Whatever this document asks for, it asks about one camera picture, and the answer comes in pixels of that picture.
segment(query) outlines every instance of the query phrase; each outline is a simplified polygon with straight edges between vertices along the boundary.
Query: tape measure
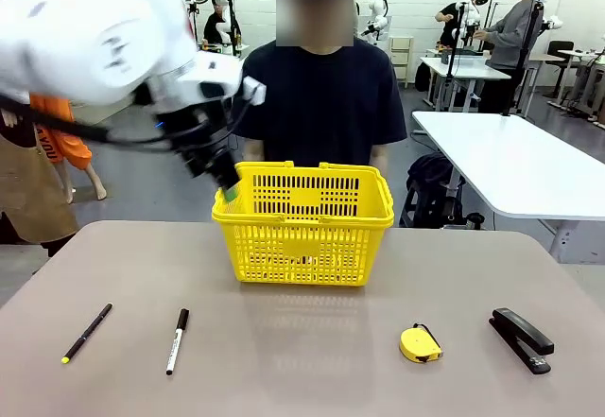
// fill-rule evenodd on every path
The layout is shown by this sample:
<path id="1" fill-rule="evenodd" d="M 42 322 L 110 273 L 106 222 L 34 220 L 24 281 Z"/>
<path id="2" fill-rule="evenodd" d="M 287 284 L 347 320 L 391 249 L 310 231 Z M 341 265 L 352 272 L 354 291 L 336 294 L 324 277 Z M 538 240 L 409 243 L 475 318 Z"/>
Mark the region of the tape measure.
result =
<path id="1" fill-rule="evenodd" d="M 443 356 L 443 350 L 428 327 L 418 323 L 401 334 L 399 349 L 406 358 L 416 363 L 430 362 Z"/>

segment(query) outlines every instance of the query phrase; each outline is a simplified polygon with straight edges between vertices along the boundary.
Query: white marker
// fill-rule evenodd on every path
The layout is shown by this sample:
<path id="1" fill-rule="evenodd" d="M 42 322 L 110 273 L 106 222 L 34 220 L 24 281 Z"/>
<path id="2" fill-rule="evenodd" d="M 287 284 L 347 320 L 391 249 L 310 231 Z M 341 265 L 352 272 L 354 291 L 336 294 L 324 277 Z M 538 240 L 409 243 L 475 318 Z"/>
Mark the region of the white marker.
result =
<path id="1" fill-rule="evenodd" d="M 168 366 L 166 367 L 166 374 L 171 375 L 174 372 L 174 364 L 177 363 L 177 354 L 179 353 L 179 346 L 181 346 L 182 333 L 187 328 L 187 320 L 189 319 L 189 310 L 183 308 L 179 315 L 179 322 L 177 323 L 177 332 L 172 342 L 172 350 L 170 350 L 170 357 L 168 358 Z"/>

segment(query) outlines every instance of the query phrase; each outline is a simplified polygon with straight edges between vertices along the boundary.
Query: marker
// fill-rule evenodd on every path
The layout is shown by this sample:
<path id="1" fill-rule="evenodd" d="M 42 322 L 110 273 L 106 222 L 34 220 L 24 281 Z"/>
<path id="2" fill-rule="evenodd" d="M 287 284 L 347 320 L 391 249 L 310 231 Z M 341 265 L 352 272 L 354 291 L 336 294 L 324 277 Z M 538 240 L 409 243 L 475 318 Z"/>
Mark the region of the marker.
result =
<path id="1" fill-rule="evenodd" d="M 168 366 L 166 367 L 166 374 L 171 375 L 174 372 L 174 364 L 177 363 L 177 354 L 179 353 L 179 346 L 181 346 L 182 333 L 187 328 L 187 320 L 189 319 L 189 310 L 183 308 L 179 315 L 179 322 L 177 323 L 177 331 L 172 342 L 172 350 L 170 351 L 170 357 L 168 358 Z"/>
<path id="2" fill-rule="evenodd" d="M 82 336 L 76 340 L 74 345 L 69 349 L 69 351 L 67 351 L 67 354 L 60 360 L 60 363 L 69 363 L 69 361 L 72 359 L 72 357 L 75 356 L 76 353 L 79 351 L 79 348 L 81 348 L 83 346 L 83 344 L 86 342 L 88 337 L 90 337 L 93 334 L 93 332 L 95 331 L 95 329 L 98 327 L 98 325 L 101 324 L 101 321 L 103 321 L 105 319 L 105 317 L 110 312 L 112 307 L 113 307 L 113 304 L 105 305 L 105 308 L 103 308 L 103 310 L 98 314 L 98 316 L 95 318 L 93 323 L 88 326 L 88 329 L 86 329 L 84 331 Z"/>

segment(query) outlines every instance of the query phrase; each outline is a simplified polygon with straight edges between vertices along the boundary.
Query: black stapler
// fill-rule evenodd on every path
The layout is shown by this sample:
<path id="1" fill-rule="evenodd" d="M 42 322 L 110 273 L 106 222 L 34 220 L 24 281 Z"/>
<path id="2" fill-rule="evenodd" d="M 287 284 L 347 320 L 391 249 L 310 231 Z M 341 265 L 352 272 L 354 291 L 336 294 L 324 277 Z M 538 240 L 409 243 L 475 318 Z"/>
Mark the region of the black stapler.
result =
<path id="1" fill-rule="evenodd" d="M 497 308 L 492 316 L 490 324 L 532 373 L 550 371 L 544 358 L 555 352 L 555 344 L 550 339 L 508 308 Z"/>

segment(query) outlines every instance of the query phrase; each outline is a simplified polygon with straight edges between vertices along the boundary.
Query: plastic shopping basket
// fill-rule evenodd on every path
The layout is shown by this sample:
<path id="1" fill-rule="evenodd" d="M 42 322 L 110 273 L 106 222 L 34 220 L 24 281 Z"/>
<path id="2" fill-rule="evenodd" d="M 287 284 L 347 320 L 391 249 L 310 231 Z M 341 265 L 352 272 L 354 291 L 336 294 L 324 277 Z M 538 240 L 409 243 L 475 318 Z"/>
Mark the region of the plastic shopping basket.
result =
<path id="1" fill-rule="evenodd" d="M 393 223 L 387 182 L 370 166 L 241 163 L 237 198 L 216 193 L 235 276 L 243 282 L 362 287 Z"/>

